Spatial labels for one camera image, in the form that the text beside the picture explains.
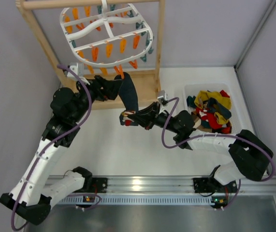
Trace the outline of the red sock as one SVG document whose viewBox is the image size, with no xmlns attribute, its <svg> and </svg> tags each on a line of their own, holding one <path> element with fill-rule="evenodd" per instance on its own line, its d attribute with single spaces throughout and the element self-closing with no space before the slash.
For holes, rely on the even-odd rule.
<svg viewBox="0 0 276 232">
<path fill-rule="evenodd" d="M 201 125 L 204 128 L 218 130 L 227 123 L 225 119 L 221 119 L 219 117 L 220 114 L 218 114 L 217 112 L 209 112 L 208 110 L 201 109 L 199 107 L 196 107 L 195 111 L 196 115 L 201 120 Z"/>
<path fill-rule="evenodd" d="M 224 91 L 224 90 L 221 90 L 220 94 L 221 94 L 222 97 L 230 98 L 230 95 L 226 91 Z"/>
</svg>

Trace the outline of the mustard yellow sock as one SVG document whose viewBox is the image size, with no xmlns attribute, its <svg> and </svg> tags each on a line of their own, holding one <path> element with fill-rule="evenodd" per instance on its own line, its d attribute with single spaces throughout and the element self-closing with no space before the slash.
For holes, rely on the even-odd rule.
<svg viewBox="0 0 276 232">
<path fill-rule="evenodd" d="M 231 109 L 231 107 L 232 107 L 232 101 L 231 101 L 230 98 L 223 97 L 223 96 L 218 96 L 218 97 L 215 97 L 215 99 L 217 100 L 217 102 L 219 104 L 221 104 L 226 109 L 228 109 L 228 110 Z"/>
<path fill-rule="evenodd" d="M 221 97 L 222 95 L 219 92 L 216 92 L 216 91 L 210 92 L 210 91 L 201 90 L 196 96 L 194 100 L 194 104 L 196 107 L 202 109 L 204 101 L 208 101 L 210 98 L 216 99 Z"/>
</svg>

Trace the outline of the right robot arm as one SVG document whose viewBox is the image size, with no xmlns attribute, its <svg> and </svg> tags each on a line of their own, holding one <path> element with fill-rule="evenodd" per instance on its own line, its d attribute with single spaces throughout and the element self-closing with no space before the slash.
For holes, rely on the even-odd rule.
<svg viewBox="0 0 276 232">
<path fill-rule="evenodd" d="M 187 150 L 214 152 L 231 158 L 227 164 L 216 166 L 208 177 L 196 178 L 195 192 L 215 193 L 229 184 L 243 178 L 255 182 L 264 181 L 269 165 L 273 165 L 273 152 L 251 131 L 241 130 L 238 134 L 218 134 L 195 128 L 193 116 L 186 110 L 172 116 L 161 111 L 161 105 L 154 102 L 138 112 L 124 111 L 120 123 L 124 126 L 141 126 L 150 130 L 154 126 L 162 132 L 175 133 L 176 146 Z"/>
</svg>

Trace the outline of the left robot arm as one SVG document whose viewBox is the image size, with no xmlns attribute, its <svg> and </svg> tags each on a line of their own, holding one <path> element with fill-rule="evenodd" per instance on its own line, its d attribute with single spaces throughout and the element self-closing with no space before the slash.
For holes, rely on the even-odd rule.
<svg viewBox="0 0 276 232">
<path fill-rule="evenodd" d="M 31 163 L 17 185 L 0 197 L 0 203 L 12 211 L 13 231 L 24 228 L 24 225 L 16 226 L 16 216 L 25 223 L 39 225 L 62 199 L 92 187 L 92 173 L 82 167 L 69 171 L 49 188 L 45 185 L 55 165 L 90 116 L 94 101 L 115 100 L 122 83 L 120 77 L 106 80 L 96 75 L 93 79 L 79 78 L 76 93 L 68 87 L 61 87 L 53 94 L 50 104 L 53 116 L 43 131 Z"/>
</svg>

